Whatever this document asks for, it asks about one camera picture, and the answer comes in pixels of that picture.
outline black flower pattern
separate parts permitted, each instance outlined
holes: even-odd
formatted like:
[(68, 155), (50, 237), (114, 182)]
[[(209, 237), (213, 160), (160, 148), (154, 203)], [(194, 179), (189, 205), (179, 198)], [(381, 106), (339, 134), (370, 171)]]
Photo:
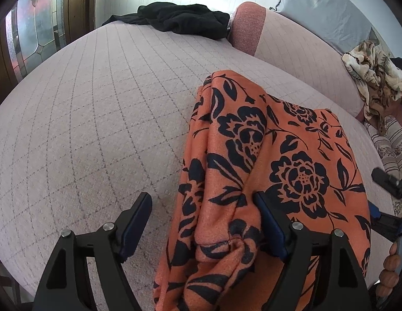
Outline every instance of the black flower pattern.
[(256, 107), (240, 107), (237, 115), (217, 118), (218, 131), (229, 138), (225, 145), (230, 162), (250, 173), (266, 133), (267, 118)]
[(369, 256), (370, 255), (371, 255), (371, 249), (368, 248), (365, 251), (365, 254), (364, 254), (362, 262), (361, 262), (362, 274), (363, 274), (364, 277), (366, 277), (366, 272), (368, 270), (368, 262), (369, 262)]
[(196, 211), (195, 202), (200, 203), (204, 198), (205, 170), (199, 159), (192, 159), (189, 168), (185, 167), (183, 171), (188, 173), (188, 182), (181, 183), (178, 192), (185, 196), (182, 214), (189, 216)]
[(284, 111), (289, 115), (296, 117), (299, 121), (306, 124), (307, 126), (312, 123), (316, 123), (318, 117), (316, 113), (311, 109), (306, 109), (299, 105), (291, 104), (283, 101)]
[(327, 216), (323, 195), (329, 186), (325, 167), (313, 162), (304, 151), (291, 158), (281, 156), (271, 163), (270, 181), (274, 183), (266, 194), (285, 213), (298, 213), (301, 209), (310, 218)]

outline metal screw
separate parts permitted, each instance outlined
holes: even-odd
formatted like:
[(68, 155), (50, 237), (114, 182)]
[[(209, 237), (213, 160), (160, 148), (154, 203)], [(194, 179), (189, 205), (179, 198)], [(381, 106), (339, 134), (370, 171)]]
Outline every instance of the metal screw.
[(334, 233), (337, 237), (342, 237), (343, 235), (345, 235), (345, 233), (340, 229), (335, 229)]
[(103, 230), (109, 231), (112, 230), (115, 227), (115, 224), (113, 222), (107, 222), (103, 224)]
[(62, 237), (69, 237), (69, 236), (71, 235), (71, 230), (69, 230), (69, 229), (63, 229), (63, 230), (61, 230), (60, 235), (61, 235)]
[(300, 222), (293, 222), (292, 227), (295, 230), (302, 230), (303, 229), (303, 224), (301, 224)]

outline stained glass window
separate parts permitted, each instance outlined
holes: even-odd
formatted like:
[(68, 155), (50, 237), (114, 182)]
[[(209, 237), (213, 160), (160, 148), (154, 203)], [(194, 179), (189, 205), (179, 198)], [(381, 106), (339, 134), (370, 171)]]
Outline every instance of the stained glass window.
[(18, 0), (5, 24), (18, 82), (66, 46), (63, 0)]

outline gray pillow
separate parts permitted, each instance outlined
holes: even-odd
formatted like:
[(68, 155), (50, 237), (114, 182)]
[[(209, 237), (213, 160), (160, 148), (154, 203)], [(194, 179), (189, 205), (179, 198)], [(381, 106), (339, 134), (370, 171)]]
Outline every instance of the gray pillow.
[(279, 0), (275, 10), (314, 33), (341, 55), (365, 40), (380, 43), (372, 24), (350, 0)]

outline blue gripper pad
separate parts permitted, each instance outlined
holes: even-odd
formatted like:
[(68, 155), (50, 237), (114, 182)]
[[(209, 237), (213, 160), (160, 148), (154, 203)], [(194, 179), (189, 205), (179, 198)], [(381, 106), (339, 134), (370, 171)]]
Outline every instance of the blue gripper pad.
[(152, 211), (152, 199), (149, 194), (145, 193), (145, 197), (140, 202), (138, 200), (139, 198), (135, 203), (138, 205), (137, 209), (122, 234), (121, 250), (119, 251), (122, 261), (125, 261), (135, 253), (137, 244)]
[(272, 255), (285, 261), (288, 257), (288, 252), (285, 247), (286, 235), (271, 214), (264, 200), (262, 195), (258, 193), (254, 195), (254, 204), (257, 206), (262, 216), (262, 230), (264, 236), (266, 237)]
[(371, 215), (372, 218), (380, 218), (381, 217), (381, 212), (376, 205), (374, 205), (372, 202), (368, 201), (368, 207), (369, 207), (369, 214)]

